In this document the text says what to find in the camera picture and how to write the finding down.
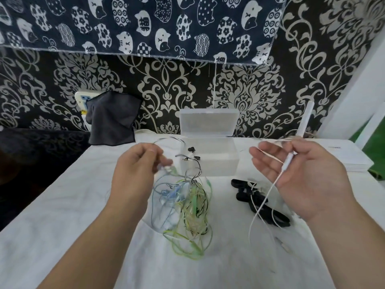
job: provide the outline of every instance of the white table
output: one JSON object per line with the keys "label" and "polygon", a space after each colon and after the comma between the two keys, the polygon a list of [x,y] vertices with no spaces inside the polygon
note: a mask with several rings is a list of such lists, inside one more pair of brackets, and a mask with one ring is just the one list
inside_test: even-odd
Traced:
{"label": "white table", "polygon": [[[165,136],[142,131],[137,132],[136,140],[154,142]],[[205,257],[192,261],[176,256],[170,243],[141,221],[116,288],[334,288],[314,239],[300,220],[295,227],[302,237],[294,228],[285,232],[269,225],[295,255],[272,244],[260,220],[253,226],[253,248],[249,246],[247,234],[253,213],[248,204],[235,199],[230,180],[266,179],[253,167],[248,154],[248,148],[256,146],[258,140],[234,140],[240,155],[237,175],[210,178],[213,198],[209,221],[214,237]],[[178,152],[175,140],[159,144],[169,157]],[[130,146],[90,147],[0,232],[0,288],[38,286],[105,205],[116,161]],[[368,173],[350,173],[349,178],[358,201],[384,228],[384,188]],[[271,273],[268,267],[277,272]]]}

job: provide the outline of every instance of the clear plastic box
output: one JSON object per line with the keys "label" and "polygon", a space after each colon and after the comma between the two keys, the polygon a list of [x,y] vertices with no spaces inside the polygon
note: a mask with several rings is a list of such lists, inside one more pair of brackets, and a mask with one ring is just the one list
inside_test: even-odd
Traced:
{"label": "clear plastic box", "polygon": [[[202,176],[235,175],[239,156],[232,136],[239,117],[237,109],[182,109],[180,111],[180,132],[186,145],[180,153],[199,156]],[[198,172],[198,163],[180,157],[182,173],[188,175]]]}

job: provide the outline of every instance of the plastic container lid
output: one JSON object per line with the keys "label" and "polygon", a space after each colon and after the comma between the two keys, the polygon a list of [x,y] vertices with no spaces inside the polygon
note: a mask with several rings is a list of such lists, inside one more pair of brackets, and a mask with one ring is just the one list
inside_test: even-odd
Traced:
{"label": "plastic container lid", "polygon": [[232,137],[237,109],[181,109],[180,133],[185,137]]}

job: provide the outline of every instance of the white wall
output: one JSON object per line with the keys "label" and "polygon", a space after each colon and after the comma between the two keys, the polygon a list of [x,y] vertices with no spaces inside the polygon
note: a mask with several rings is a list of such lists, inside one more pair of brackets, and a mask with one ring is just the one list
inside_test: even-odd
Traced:
{"label": "white wall", "polygon": [[385,101],[385,29],[325,118],[317,136],[349,139]]}

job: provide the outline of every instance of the tangled wires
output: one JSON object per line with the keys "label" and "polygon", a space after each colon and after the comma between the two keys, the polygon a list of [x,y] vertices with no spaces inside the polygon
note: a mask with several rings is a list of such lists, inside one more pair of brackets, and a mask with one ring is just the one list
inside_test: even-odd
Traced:
{"label": "tangled wires", "polygon": [[[206,179],[210,191],[206,192],[199,176],[200,163],[194,158],[182,156],[198,162],[198,172],[194,176],[179,175],[175,167],[164,169],[166,174],[154,184],[152,192],[151,225],[162,230],[171,242],[173,251],[191,259],[203,257],[213,238],[213,230],[207,220],[209,202],[212,195],[210,181]],[[161,205],[156,211],[155,197]]]}

